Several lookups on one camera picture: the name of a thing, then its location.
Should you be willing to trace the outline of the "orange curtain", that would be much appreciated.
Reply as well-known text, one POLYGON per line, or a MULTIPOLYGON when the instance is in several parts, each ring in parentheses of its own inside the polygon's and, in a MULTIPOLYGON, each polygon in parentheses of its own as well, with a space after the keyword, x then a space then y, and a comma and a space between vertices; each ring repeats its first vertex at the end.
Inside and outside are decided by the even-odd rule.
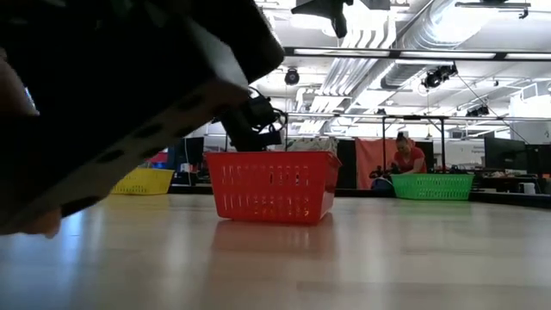
POLYGON ((395 139, 355 139, 355 148, 357 188, 370 189, 370 173, 378 166, 382 167, 383 162, 386 162, 387 167, 393 162, 393 156, 397 152, 395 139))

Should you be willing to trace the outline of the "person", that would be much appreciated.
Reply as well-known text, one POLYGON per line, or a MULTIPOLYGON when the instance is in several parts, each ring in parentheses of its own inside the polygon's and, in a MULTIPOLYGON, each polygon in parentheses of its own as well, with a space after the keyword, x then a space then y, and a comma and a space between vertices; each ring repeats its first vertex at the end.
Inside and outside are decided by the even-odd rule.
POLYGON ((395 139, 397 152, 393 155, 393 163, 400 174, 425 174, 428 172, 425 154, 402 132, 395 139))

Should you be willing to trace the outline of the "red plastic basket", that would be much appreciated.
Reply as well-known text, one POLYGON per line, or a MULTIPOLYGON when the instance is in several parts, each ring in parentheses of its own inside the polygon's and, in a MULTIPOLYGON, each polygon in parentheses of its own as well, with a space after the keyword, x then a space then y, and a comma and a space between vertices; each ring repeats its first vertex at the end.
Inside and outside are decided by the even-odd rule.
POLYGON ((219 217, 316 225, 330 211, 341 162, 333 152, 209 152, 219 217))

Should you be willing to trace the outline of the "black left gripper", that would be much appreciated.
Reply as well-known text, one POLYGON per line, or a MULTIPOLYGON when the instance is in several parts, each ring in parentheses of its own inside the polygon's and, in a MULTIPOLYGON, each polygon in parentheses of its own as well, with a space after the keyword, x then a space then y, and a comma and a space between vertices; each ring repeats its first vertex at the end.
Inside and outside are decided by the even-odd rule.
POLYGON ((263 152, 268 146, 282 144, 280 131, 256 132, 242 115, 223 115, 220 122, 238 152, 263 152))

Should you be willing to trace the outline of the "black computer monitor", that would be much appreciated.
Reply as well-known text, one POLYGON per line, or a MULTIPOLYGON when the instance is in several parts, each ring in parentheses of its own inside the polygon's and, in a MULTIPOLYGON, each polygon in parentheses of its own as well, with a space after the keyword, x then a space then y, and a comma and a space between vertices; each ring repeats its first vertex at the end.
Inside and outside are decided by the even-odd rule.
POLYGON ((526 145, 528 173, 551 175, 551 145, 526 145))
POLYGON ((203 162, 204 138, 183 138, 175 147, 176 169, 184 171, 189 165, 197 166, 203 162))
POLYGON ((494 170, 526 171, 528 160, 526 145, 513 139, 484 139, 485 167, 494 170))

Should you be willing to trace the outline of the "green plastic basket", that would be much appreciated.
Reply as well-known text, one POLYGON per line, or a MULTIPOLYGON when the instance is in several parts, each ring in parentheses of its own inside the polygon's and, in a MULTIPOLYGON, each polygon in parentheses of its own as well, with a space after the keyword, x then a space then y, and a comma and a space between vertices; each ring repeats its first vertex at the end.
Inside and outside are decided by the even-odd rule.
POLYGON ((395 195, 420 201, 466 201, 474 176, 468 174, 392 175, 395 195))

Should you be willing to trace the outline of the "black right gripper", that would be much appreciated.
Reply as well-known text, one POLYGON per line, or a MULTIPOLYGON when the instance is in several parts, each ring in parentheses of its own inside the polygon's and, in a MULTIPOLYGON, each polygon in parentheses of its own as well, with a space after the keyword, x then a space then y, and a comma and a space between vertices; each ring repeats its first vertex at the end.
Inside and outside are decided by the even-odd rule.
POLYGON ((338 38, 348 33, 344 6, 351 6, 354 0, 310 0, 291 9, 294 15, 333 17, 333 30, 338 38))

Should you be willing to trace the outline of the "yellow plastic basket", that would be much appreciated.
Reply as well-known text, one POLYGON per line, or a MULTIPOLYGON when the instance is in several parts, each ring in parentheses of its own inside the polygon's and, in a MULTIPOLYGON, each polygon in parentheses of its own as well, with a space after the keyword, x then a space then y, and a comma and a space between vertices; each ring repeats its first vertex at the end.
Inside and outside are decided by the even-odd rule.
POLYGON ((112 195, 164 195, 169 191, 173 170, 136 168, 112 189, 112 195))

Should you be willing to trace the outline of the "overhead LED light bar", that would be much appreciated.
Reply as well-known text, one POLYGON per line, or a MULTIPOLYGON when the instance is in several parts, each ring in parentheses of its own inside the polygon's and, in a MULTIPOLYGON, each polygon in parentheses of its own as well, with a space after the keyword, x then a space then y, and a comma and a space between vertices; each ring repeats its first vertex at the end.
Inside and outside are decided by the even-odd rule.
POLYGON ((483 52, 467 50, 403 50, 285 46, 287 57, 347 59, 411 59, 460 61, 551 62, 551 52, 483 52))

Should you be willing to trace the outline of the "black metal gantry frame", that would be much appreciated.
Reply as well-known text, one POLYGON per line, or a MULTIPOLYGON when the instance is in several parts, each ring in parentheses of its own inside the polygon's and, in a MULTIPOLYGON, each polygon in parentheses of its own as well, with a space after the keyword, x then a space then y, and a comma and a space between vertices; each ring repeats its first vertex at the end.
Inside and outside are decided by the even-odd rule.
POLYGON ((444 134, 444 125, 445 121, 448 119, 448 116, 443 115, 383 115, 381 117, 382 124, 382 139, 386 139, 386 131, 391 127, 387 124, 387 119, 394 120, 404 120, 404 121, 421 121, 427 120, 430 124, 433 123, 433 120, 440 121, 439 125, 435 125, 435 128, 439 130, 441 134, 441 172, 446 173, 448 168, 446 167, 446 151, 445 151, 445 134, 444 134))

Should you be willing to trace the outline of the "patterned cloth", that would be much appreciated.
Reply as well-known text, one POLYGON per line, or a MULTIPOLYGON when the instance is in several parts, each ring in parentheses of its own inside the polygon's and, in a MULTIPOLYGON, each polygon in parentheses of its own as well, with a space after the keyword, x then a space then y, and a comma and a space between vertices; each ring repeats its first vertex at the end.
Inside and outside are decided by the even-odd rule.
POLYGON ((338 140, 332 137, 292 139, 287 143, 289 152, 337 152, 338 140))

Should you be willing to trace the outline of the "black spotlight cluster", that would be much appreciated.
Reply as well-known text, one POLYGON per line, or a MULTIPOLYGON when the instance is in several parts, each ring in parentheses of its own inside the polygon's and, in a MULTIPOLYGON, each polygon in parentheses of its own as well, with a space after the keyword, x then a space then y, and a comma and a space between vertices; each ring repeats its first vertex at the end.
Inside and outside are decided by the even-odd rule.
POLYGON ((457 73, 458 70, 456 65, 441 65, 436 69, 427 71, 421 84, 427 90, 432 90, 440 87, 444 82, 450 80, 457 73))

